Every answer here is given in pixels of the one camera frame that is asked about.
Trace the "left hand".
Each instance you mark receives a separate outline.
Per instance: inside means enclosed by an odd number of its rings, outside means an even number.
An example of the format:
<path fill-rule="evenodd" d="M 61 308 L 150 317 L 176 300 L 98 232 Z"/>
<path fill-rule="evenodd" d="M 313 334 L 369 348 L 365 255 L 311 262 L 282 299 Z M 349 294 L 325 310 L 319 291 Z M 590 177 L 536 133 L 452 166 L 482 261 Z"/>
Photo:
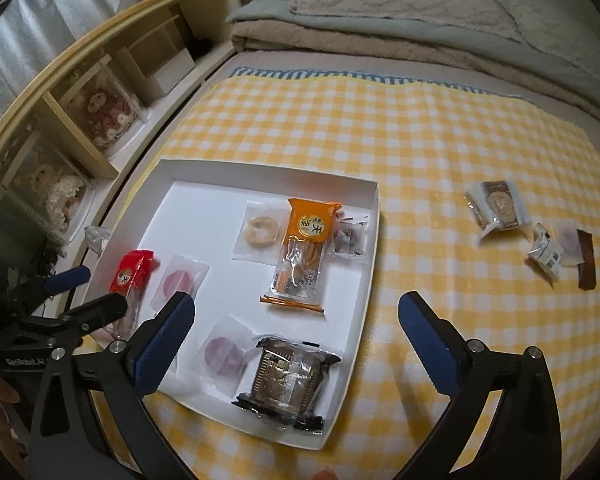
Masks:
<path fill-rule="evenodd" d="M 3 403 L 16 404 L 18 402 L 18 392 L 0 377 L 0 450 L 12 466 L 25 470 L 26 463 L 20 457 L 18 446 L 12 438 L 12 426 L 2 408 Z"/>

